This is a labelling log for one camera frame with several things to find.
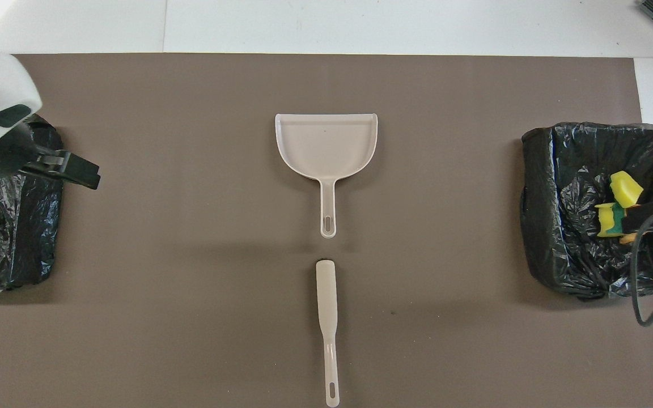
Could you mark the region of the beige plastic dustpan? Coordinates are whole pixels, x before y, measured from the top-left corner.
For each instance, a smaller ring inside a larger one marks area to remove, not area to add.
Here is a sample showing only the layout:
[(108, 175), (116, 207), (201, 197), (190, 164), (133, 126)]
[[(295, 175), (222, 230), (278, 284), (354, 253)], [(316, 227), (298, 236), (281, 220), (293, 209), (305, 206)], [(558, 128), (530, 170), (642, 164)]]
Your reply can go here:
[(378, 144), (378, 115), (275, 115), (275, 141), (285, 164), (320, 189), (321, 237), (337, 234), (336, 183), (362, 171)]

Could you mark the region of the brown table mat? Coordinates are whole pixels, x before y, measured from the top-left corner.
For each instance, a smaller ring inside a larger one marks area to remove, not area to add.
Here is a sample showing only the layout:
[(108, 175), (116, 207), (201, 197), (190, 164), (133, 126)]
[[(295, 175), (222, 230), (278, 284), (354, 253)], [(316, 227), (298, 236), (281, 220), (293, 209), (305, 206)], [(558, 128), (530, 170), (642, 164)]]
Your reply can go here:
[[(653, 326), (529, 273), (520, 138), (642, 122), (632, 59), (21, 55), (99, 165), (51, 277), (0, 294), (0, 408), (322, 408), (315, 263), (337, 266), (340, 408), (653, 406)], [(378, 115), (335, 185), (276, 114)]]

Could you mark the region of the black bag lined bin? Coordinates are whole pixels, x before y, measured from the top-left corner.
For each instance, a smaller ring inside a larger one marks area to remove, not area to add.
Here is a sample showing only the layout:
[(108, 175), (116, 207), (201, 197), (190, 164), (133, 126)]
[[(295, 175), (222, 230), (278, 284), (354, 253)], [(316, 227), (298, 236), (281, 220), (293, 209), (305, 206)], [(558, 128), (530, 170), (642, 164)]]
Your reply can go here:
[(64, 182), (29, 174), (0, 179), (0, 292), (49, 278)]
[(559, 123), (521, 138), (520, 228), (529, 273), (578, 299), (631, 294), (631, 246), (599, 237), (597, 206), (614, 201), (610, 176), (625, 171), (653, 202), (653, 125)]

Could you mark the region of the yellow sponge piece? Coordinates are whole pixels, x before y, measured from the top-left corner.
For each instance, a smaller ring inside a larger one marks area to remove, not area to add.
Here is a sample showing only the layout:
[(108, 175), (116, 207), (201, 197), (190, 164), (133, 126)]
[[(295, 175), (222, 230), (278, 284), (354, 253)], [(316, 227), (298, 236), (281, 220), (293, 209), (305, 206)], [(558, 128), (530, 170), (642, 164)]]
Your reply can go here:
[(618, 202), (606, 202), (594, 206), (597, 212), (599, 231), (597, 237), (600, 238), (613, 238), (622, 237), (627, 235), (624, 231), (624, 219), (626, 217), (626, 209)]
[(626, 171), (619, 171), (610, 176), (610, 189), (615, 201), (621, 207), (637, 206), (644, 188)]

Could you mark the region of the beige hand brush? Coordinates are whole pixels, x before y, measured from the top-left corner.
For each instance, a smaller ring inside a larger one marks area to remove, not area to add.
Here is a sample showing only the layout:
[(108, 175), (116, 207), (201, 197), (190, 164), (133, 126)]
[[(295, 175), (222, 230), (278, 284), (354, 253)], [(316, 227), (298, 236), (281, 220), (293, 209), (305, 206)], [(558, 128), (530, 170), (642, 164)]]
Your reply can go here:
[(340, 404), (338, 382), (336, 332), (338, 327), (338, 302), (336, 266), (330, 259), (316, 262), (317, 311), (324, 346), (325, 402), (330, 408)]

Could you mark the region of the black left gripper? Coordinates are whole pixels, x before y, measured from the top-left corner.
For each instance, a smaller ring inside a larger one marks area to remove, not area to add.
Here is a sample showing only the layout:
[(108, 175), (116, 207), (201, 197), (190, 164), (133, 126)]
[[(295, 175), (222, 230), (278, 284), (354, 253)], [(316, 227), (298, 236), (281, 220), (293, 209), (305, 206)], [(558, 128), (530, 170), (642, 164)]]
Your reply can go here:
[(49, 123), (18, 124), (0, 138), (0, 179), (26, 174), (98, 189), (99, 170), (91, 161), (67, 153), (60, 135)]

